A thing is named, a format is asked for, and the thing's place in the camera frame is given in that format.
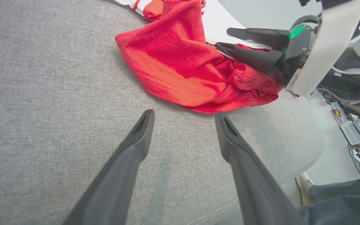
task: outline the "person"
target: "person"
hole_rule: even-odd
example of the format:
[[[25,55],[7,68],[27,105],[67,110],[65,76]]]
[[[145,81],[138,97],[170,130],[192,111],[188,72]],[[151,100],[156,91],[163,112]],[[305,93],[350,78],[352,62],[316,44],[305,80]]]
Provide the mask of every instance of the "person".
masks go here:
[[[306,225],[360,225],[360,179],[315,185],[304,172],[296,178]]]

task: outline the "red stripe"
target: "red stripe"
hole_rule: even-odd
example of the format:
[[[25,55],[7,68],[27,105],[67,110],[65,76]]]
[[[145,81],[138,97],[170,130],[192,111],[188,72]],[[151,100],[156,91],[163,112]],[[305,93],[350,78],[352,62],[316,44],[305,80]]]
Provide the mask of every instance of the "red stripe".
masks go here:
[[[133,8],[134,11],[136,11],[139,2],[140,0],[137,0],[136,3],[134,3],[134,8]]]

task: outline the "gray pants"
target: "gray pants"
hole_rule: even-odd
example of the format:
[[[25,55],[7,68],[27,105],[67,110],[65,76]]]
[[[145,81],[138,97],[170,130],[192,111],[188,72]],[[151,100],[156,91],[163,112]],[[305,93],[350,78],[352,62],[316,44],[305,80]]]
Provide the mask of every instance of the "gray pants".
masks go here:
[[[298,207],[306,225],[360,225],[360,179],[309,189],[313,204]]]

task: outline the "green indicator light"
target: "green indicator light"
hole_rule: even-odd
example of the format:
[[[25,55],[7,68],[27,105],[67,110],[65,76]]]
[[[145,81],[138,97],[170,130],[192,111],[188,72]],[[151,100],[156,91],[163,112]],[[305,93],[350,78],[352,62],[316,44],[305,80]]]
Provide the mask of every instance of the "green indicator light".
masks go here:
[[[305,27],[306,27],[306,25],[302,25],[302,26],[299,26],[299,27],[296,27],[296,28],[292,29],[290,31],[290,34],[288,35],[288,37],[289,38],[297,37],[298,35],[300,35],[303,32]]]

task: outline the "black cable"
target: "black cable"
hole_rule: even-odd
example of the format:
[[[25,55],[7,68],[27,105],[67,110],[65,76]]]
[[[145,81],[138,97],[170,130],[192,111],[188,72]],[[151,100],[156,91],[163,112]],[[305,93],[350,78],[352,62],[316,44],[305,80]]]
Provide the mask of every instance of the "black cable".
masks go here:
[[[356,165],[356,162],[355,162],[355,161],[357,161],[357,160],[356,160],[356,159],[354,159],[353,155],[351,155],[351,148],[350,148],[350,144],[347,144],[347,146],[348,146],[348,152],[350,153],[350,156],[351,156],[352,160],[354,161],[354,164],[355,164],[356,170],[357,170],[357,171],[358,171],[358,173],[360,174],[360,171],[359,171],[359,169],[358,169],[358,166]]]

